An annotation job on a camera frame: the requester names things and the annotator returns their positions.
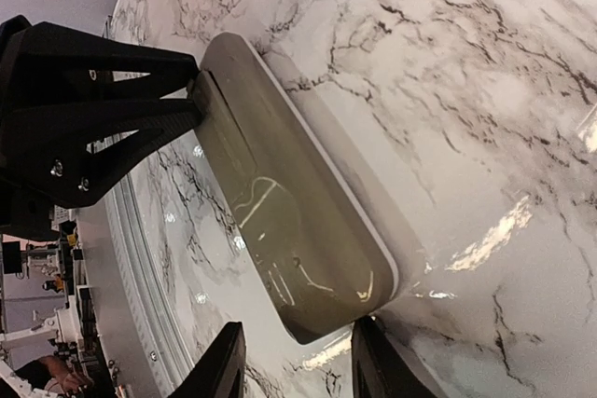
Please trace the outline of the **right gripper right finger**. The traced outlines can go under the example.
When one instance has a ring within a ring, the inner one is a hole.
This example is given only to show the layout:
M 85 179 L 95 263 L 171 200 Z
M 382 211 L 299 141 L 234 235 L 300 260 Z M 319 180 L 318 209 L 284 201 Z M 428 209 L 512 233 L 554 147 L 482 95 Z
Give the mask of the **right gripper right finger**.
M 415 374 L 371 316 L 354 322 L 351 356 L 354 397 L 446 396 L 424 370 Z

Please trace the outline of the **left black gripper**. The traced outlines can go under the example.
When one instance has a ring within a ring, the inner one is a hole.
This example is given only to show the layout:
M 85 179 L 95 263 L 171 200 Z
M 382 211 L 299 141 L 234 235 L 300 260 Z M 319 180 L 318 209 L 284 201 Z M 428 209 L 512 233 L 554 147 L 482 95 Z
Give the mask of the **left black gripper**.
M 139 76 L 104 84 L 113 101 L 51 105 L 69 71 Z M 145 157 L 196 128 L 201 112 L 190 100 L 117 99 L 161 98 L 198 74 L 186 53 L 32 25 L 22 15 L 2 22 L 1 232 L 55 235 L 51 200 L 91 206 Z

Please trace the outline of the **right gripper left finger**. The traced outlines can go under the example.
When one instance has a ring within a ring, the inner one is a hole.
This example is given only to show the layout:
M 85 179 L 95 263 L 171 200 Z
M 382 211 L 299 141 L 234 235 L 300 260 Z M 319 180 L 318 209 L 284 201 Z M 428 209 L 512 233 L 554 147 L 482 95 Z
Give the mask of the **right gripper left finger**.
M 243 398 L 243 325 L 228 322 L 170 398 Z

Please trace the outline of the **grey remote control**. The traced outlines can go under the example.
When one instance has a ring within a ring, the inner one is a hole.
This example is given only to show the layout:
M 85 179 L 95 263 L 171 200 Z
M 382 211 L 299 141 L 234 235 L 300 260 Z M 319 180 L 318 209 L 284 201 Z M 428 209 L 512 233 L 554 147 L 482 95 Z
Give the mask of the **grey remote control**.
M 257 164 L 239 200 L 223 197 L 286 331 L 309 344 L 390 302 L 394 257 L 254 47 L 218 34 L 201 70 L 213 75 Z

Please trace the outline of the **grey battery cover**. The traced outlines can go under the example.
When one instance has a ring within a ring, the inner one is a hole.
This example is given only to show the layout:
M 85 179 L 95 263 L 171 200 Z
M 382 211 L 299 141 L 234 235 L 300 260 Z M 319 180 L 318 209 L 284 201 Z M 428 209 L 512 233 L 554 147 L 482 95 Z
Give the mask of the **grey battery cover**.
M 201 70 L 189 97 L 202 114 L 195 132 L 227 202 L 239 200 L 250 187 L 257 164 L 213 75 Z

